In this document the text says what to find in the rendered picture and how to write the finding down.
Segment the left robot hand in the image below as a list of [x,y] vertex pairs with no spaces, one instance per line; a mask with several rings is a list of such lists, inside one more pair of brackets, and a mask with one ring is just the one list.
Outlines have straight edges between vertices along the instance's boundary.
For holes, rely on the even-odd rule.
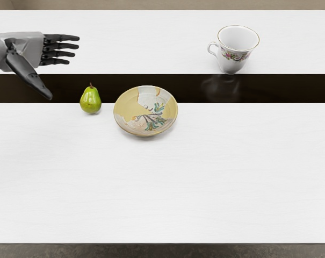
[[40,66],[68,65],[65,57],[75,53],[67,49],[78,49],[79,37],[67,34],[44,34],[41,32],[0,33],[0,70],[14,72],[29,87],[51,100],[53,94],[44,85],[35,71]]

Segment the yellow patterned ceramic plate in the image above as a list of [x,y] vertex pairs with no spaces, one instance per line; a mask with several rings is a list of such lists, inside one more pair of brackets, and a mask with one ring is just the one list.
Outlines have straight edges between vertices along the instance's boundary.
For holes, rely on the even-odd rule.
[[114,104],[116,123],[124,131],[150,137],[168,130],[176,121],[178,104],[167,90],[153,86],[133,87]]

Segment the green pear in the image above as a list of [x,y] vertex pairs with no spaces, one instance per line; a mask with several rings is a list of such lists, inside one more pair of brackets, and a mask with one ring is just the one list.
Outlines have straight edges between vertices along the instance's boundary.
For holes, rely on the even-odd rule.
[[100,99],[98,90],[90,83],[81,96],[80,107],[88,114],[95,114],[100,110],[101,106],[102,101]]

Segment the white floral teacup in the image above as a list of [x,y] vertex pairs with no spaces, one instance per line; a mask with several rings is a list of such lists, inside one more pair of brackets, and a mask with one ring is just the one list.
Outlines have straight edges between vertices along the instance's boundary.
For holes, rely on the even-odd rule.
[[217,41],[210,42],[207,51],[215,56],[220,70],[225,74],[240,71],[260,43],[259,35],[242,25],[225,26],[216,36]]

